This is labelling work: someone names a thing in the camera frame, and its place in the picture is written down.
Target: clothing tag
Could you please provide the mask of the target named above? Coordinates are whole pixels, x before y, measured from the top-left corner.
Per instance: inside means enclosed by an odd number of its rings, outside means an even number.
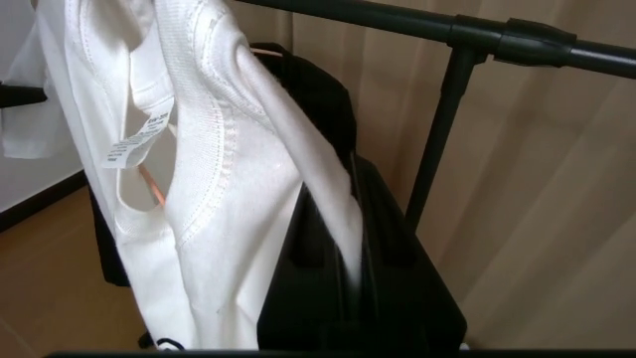
[[[101,166],[104,168],[125,169],[141,164],[146,159],[152,144],[168,126],[174,103],[175,99],[170,98],[154,108],[150,118],[146,120],[136,134],[112,145]]]

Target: curtain fold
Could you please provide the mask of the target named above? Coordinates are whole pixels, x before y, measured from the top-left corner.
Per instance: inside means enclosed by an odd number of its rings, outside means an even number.
[[[636,47],[631,0],[385,0],[539,21]],[[405,208],[450,49],[231,2],[250,41],[339,79],[359,152]],[[468,319],[497,348],[636,348],[636,82],[490,59],[476,67],[417,233]]]

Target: brown floor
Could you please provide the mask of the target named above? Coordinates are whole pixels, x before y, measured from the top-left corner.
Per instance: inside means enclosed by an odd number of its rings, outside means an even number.
[[[101,276],[85,188],[0,234],[0,356],[135,350],[144,331],[130,289]]]

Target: black pole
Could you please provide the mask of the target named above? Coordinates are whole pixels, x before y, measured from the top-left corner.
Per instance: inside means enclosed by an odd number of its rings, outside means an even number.
[[[424,210],[437,166],[446,145],[446,139],[455,119],[459,102],[466,92],[475,65],[486,60],[486,56],[472,49],[453,49],[441,85],[441,97],[435,117],[428,133],[426,147],[419,163],[419,170],[406,209],[406,222],[415,230]]]

